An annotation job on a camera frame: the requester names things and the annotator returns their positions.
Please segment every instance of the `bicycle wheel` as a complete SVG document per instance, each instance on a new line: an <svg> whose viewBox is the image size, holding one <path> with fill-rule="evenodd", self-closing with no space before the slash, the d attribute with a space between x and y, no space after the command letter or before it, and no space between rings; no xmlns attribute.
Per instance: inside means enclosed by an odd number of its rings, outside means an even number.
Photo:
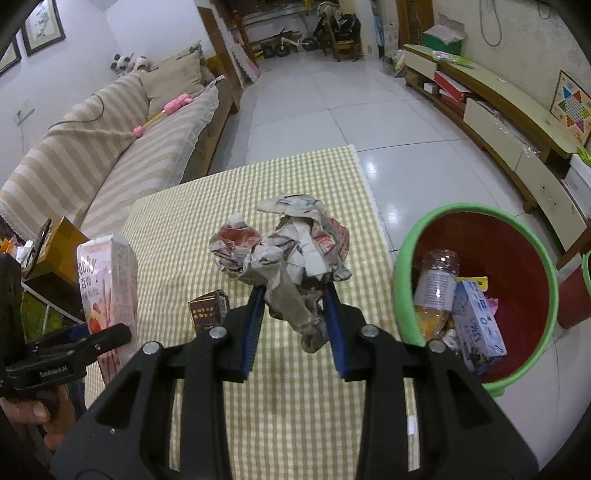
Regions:
<svg viewBox="0 0 591 480"><path fill-rule="evenodd" d="M287 57L290 54L290 46L287 43L279 42L275 45L274 52L278 57Z"/></svg>
<svg viewBox="0 0 591 480"><path fill-rule="evenodd" d="M301 42L301 46L304 47L305 51L318 50L318 42L315 38L307 37Z"/></svg>

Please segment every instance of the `yellow liquid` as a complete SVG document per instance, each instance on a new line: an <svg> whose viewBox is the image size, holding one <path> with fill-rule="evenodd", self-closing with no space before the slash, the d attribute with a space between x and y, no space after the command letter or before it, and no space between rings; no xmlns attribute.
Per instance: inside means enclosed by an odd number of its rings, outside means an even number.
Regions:
<svg viewBox="0 0 591 480"><path fill-rule="evenodd" d="M414 313L417 317L418 329L427 341L439 335L449 316L449 312L418 306L415 306Z"/></svg>

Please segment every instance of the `wall socket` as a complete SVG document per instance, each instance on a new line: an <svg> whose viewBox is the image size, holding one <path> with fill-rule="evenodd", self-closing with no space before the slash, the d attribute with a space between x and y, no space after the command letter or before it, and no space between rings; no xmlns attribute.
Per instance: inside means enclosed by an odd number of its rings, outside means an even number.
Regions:
<svg viewBox="0 0 591 480"><path fill-rule="evenodd" d="M34 111L35 111L35 107L33 106L33 102L31 101L30 98L28 98L27 100L25 100L22 103L21 107L14 112L14 116L13 116L14 122L17 125L20 125Z"/></svg>

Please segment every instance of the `plastic bottle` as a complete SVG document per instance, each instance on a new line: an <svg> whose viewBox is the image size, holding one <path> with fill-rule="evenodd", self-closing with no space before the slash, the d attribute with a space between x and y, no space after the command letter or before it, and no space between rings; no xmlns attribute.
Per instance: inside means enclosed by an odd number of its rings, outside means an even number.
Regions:
<svg viewBox="0 0 591 480"><path fill-rule="evenodd" d="M414 294L414 311L425 340L436 338L447 322L459 269L457 255L451 250L431 250L423 259Z"/></svg>

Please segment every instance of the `crumpled newspaper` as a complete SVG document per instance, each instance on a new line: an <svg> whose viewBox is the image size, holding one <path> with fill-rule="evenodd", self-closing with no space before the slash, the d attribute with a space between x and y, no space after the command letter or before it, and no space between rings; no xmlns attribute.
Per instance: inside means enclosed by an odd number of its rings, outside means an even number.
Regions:
<svg viewBox="0 0 591 480"><path fill-rule="evenodd" d="M284 215L275 231L261 235L241 213L233 213L209 249L223 272L249 285L266 285L271 316L288 321L301 334L302 348L314 353L328 340L319 306L324 285L351 276L343 263L349 231L309 195L273 197L256 209Z"/></svg>

